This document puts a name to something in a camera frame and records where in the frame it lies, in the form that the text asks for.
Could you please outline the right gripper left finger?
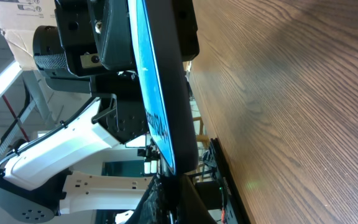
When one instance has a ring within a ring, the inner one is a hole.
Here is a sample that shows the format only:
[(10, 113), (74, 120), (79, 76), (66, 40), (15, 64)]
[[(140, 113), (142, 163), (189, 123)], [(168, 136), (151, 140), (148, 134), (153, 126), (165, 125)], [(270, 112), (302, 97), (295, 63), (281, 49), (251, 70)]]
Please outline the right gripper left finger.
[(172, 205), (169, 202), (169, 196), (173, 192), (171, 188), (173, 181), (173, 177), (153, 176), (138, 206), (129, 218), (129, 224), (174, 223)]

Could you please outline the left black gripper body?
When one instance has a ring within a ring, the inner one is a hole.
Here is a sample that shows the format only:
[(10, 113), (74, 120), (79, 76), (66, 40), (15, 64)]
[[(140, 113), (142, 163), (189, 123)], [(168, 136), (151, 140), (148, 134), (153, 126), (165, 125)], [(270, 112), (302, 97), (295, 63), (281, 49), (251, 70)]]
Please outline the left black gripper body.
[[(181, 59), (187, 62), (200, 52), (193, 3), (171, 2)], [(140, 93), (136, 62), (135, 69), (125, 71), (101, 64), (88, 0), (56, 0), (55, 19), (56, 26), (38, 27), (33, 39), (35, 64), (48, 87), (73, 93)]]

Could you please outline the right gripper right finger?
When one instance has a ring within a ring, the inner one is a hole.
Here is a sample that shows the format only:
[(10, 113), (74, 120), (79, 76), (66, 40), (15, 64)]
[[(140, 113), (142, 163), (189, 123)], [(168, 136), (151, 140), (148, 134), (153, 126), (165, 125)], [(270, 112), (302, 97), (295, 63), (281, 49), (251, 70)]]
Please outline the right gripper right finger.
[(218, 184), (199, 182), (194, 184), (187, 175), (177, 177), (179, 224), (215, 224), (208, 210), (218, 209)]

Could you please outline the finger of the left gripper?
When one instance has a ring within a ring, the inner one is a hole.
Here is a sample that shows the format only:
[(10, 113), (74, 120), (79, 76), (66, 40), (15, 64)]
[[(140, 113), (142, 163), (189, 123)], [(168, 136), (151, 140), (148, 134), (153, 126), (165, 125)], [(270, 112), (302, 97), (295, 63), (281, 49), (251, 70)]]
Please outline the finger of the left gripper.
[(89, 0), (88, 12), (103, 67), (135, 69), (127, 0)]

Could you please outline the Samsung Galaxy smartphone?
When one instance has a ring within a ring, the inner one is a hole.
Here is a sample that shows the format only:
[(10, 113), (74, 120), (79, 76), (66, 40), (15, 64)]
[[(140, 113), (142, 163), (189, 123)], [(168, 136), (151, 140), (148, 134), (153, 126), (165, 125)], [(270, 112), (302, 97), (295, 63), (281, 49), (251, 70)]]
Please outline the Samsung Galaxy smartphone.
[(188, 89), (171, 1), (129, 0), (137, 73), (151, 137), (173, 175), (198, 164)]

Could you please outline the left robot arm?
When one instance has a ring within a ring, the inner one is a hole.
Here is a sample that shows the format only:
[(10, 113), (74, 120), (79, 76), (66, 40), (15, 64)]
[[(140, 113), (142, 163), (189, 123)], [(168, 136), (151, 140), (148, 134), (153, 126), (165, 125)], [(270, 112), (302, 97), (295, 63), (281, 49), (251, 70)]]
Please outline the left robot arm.
[[(183, 63), (200, 51), (191, 1), (56, 1), (55, 26), (33, 41), (37, 68), (91, 98), (41, 138), (0, 162), (0, 207), (44, 223), (84, 210), (132, 210), (130, 223), (196, 223), (206, 213), (187, 173), (198, 150)], [(159, 177), (71, 171), (99, 151), (149, 133)]]

